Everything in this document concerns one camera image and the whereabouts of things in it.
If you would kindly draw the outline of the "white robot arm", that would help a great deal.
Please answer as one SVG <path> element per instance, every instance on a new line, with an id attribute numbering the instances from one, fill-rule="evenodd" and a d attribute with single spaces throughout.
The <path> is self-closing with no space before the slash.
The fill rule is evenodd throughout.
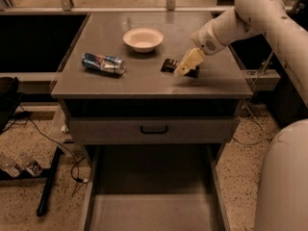
<path id="1" fill-rule="evenodd" d="M 231 42 L 263 34 L 308 102 L 308 32 L 293 21 L 282 0 L 234 0 L 234 6 L 191 35 L 174 74 L 183 76 Z M 254 231 L 308 231 L 308 119 L 283 128 L 262 164 Z"/>

